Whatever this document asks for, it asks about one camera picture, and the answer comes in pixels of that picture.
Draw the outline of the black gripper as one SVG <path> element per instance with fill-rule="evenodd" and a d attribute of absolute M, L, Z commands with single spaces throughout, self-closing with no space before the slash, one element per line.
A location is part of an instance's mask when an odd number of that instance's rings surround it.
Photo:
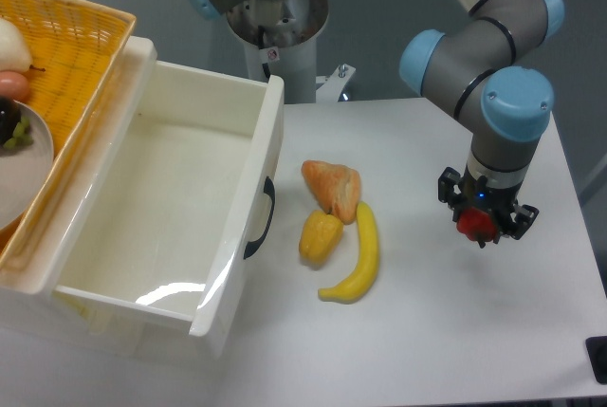
<path fill-rule="evenodd" d="M 437 181 L 438 200 L 448 205 L 453 217 L 462 217 L 468 209 L 492 217 L 496 227 L 494 244 L 502 238 L 520 240 L 540 213 L 533 206 L 519 204 L 518 192 L 518 184 L 508 188 L 490 187 L 484 176 L 475 179 L 470 173 L 464 173 L 461 177 L 451 167 L 446 167 Z"/>

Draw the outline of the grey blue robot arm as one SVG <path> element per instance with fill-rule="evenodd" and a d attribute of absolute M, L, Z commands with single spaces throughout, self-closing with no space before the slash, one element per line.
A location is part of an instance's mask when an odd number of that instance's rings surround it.
<path fill-rule="evenodd" d="M 189 0 L 205 19 L 225 18 L 244 47 L 249 76 L 278 76 L 289 103 L 318 102 L 316 40 L 327 0 Z M 399 75 L 418 96 L 467 128 L 472 141 L 463 172 L 447 169 L 438 199 L 457 230 L 485 245 L 521 238 L 537 210 L 517 199 L 545 131 L 554 91 L 518 60 L 561 27 L 562 0 L 458 0 L 470 24 L 449 36 L 418 33 L 404 48 Z"/>

